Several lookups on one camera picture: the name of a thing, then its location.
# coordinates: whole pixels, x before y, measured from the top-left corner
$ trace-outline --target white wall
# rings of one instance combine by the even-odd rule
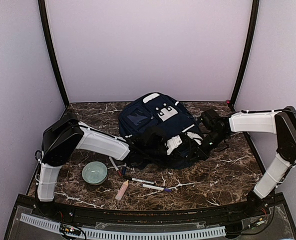
[[[63,110],[37,1],[0,1],[0,239],[28,188],[42,132]]]
[[[148,92],[225,101],[237,78],[250,0],[48,0],[71,102]]]
[[[296,0],[263,0],[248,67],[236,109],[296,108]],[[268,166],[277,149],[276,137],[252,134]],[[280,187],[296,224],[296,168]]]

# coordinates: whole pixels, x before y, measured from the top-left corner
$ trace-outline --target white marker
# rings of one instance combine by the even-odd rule
[[[171,192],[171,189],[164,188],[164,187],[152,186],[152,185],[147,185],[147,184],[143,184],[142,186],[144,188],[148,188],[148,189],[155,189],[155,190],[159,190],[159,191]]]

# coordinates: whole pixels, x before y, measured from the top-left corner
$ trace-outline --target black metal pole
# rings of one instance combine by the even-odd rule
[[[69,106],[69,99],[66,93],[66,90],[64,89],[63,81],[61,78],[57,58],[54,52],[54,47],[51,39],[51,34],[50,34],[50,28],[49,28],[49,22],[47,18],[47,11],[46,11],[46,6],[45,6],[45,1],[44,0],[38,0],[39,4],[39,11],[40,11],[40,18],[41,18],[41,23],[42,23],[42,28],[43,28],[43,33],[44,33],[44,38],[46,40],[47,48],[48,48],[48,53],[53,69],[54,76],[57,81],[57,85],[63,100],[63,103],[65,107],[67,108]]]
[[[260,2],[260,0],[253,0],[253,2],[252,2],[252,10],[251,10],[250,23],[249,23],[246,44],[244,46],[243,56],[242,56],[237,80],[234,85],[231,99],[229,101],[230,107],[233,107],[234,104],[236,103],[236,100],[238,98],[238,94],[239,94],[239,91],[241,88],[242,80],[244,77],[244,73],[246,71],[246,67],[247,67],[247,63],[248,63],[248,59],[249,59],[249,55],[250,55],[250,50],[251,50],[251,45],[252,45],[252,40],[253,40],[253,36],[254,36],[254,30],[256,28],[256,23],[257,23],[259,2]]]

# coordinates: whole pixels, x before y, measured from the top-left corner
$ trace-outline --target bowl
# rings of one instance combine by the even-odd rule
[[[102,184],[108,176],[108,169],[105,164],[99,161],[88,163],[82,170],[82,178],[91,185]]]

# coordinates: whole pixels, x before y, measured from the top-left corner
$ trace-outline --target navy blue backpack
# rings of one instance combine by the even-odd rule
[[[141,169],[149,163],[173,169],[189,167],[198,160],[196,149],[203,138],[198,124],[170,96],[154,92],[140,97],[119,115],[119,133],[131,149],[126,163]],[[180,143],[170,154],[169,140]]]

